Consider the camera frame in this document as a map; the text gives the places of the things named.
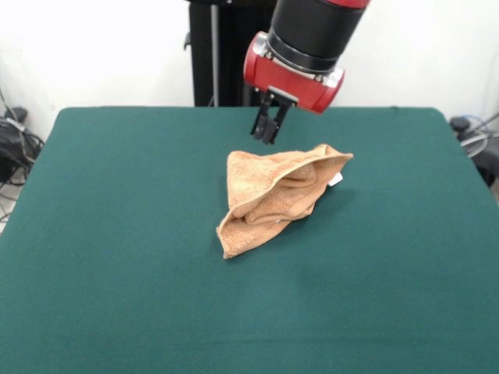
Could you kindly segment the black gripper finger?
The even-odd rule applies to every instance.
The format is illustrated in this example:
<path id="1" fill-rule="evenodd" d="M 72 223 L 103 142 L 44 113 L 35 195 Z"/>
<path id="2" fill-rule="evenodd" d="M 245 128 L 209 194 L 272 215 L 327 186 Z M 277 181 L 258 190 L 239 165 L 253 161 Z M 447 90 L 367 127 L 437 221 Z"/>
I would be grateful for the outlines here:
<path id="1" fill-rule="evenodd" d="M 280 104 L 277 114 L 273 118 L 269 118 L 267 120 L 266 129 L 264 131 L 265 144 L 274 144 L 274 141 L 281 129 L 282 123 L 285 120 L 285 116 L 287 115 L 290 107 L 290 103 Z"/>
<path id="2" fill-rule="evenodd" d="M 267 128 L 267 123 L 269 121 L 268 111 L 272 101 L 273 101 L 273 94 L 266 93 L 260 105 L 260 108 L 257 112 L 257 116 L 250 133 L 253 136 L 253 138 L 256 140 L 262 139 L 264 131 Z"/>

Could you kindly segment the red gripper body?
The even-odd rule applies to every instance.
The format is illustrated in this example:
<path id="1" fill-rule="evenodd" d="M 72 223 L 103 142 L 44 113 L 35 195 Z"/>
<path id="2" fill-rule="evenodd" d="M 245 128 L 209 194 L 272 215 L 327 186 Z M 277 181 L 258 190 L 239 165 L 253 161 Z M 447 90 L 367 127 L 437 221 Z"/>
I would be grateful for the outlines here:
<path id="1" fill-rule="evenodd" d="M 262 92 L 289 99 L 299 108 L 323 113 L 341 89 L 345 70 L 336 67 L 326 75 L 300 72 L 271 52 L 268 34 L 258 33 L 251 41 L 243 66 L 244 80 Z"/>

